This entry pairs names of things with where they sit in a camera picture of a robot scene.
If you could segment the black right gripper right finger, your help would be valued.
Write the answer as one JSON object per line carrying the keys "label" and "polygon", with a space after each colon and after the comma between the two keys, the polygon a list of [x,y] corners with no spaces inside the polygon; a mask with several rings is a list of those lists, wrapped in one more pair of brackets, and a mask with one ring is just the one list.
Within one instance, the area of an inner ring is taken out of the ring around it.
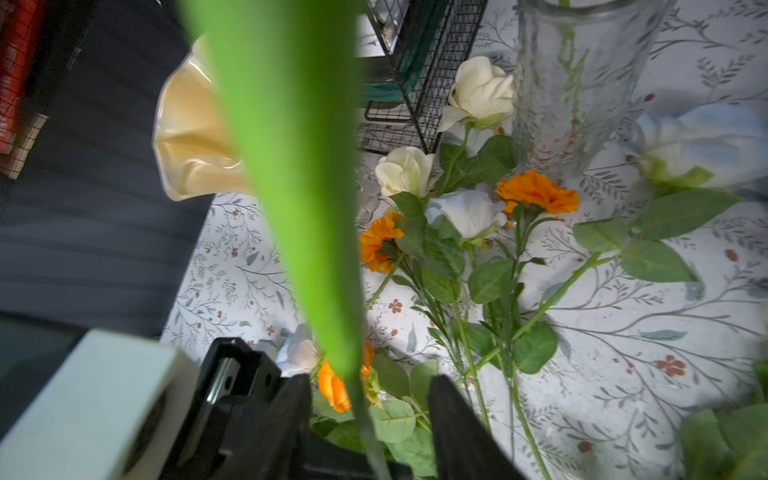
{"label": "black right gripper right finger", "polygon": [[428,391],[439,479],[524,479],[445,375]]}

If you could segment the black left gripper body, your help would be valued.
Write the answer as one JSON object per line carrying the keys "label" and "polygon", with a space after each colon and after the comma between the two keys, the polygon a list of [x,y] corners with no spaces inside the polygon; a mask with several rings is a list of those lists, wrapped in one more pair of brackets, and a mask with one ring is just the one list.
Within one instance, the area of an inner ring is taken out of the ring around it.
{"label": "black left gripper body", "polygon": [[[256,425],[288,379],[266,354],[249,348],[243,340],[215,340],[202,364],[189,412],[161,478],[215,479],[215,472]],[[305,479],[374,476],[364,454],[322,439],[311,432],[309,421],[304,468]]]}

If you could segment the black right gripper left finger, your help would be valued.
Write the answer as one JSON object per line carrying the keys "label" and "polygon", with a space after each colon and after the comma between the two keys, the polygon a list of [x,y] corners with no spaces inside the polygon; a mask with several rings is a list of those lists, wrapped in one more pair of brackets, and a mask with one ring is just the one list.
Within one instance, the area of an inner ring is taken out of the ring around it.
{"label": "black right gripper left finger", "polygon": [[305,479],[309,376],[296,375],[218,468],[215,479]]}

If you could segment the orange marigold flower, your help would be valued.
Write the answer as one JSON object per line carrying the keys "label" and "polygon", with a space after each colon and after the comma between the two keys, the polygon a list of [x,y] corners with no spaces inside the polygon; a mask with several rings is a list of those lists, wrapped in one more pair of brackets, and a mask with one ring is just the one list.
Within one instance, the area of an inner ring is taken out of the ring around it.
{"label": "orange marigold flower", "polygon": [[520,203],[537,205],[551,215],[574,213],[580,207],[577,191],[567,190],[535,170],[501,180],[496,193],[508,216]]}

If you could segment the orange tulip bud flower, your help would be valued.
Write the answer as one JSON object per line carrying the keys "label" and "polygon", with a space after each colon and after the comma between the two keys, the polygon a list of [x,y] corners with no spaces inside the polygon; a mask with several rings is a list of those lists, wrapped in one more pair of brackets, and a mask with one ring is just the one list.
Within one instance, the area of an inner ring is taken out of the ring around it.
{"label": "orange tulip bud flower", "polygon": [[360,1],[185,1],[305,320],[344,383],[374,475],[390,475],[363,395],[356,258]]}

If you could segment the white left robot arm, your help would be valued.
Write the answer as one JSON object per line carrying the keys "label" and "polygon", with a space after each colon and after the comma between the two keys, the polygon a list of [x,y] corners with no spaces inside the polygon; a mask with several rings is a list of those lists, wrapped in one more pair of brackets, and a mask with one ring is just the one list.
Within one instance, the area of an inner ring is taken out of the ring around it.
{"label": "white left robot arm", "polygon": [[202,364],[105,330],[1,316],[5,479],[370,479],[309,430],[308,379],[237,338]]}

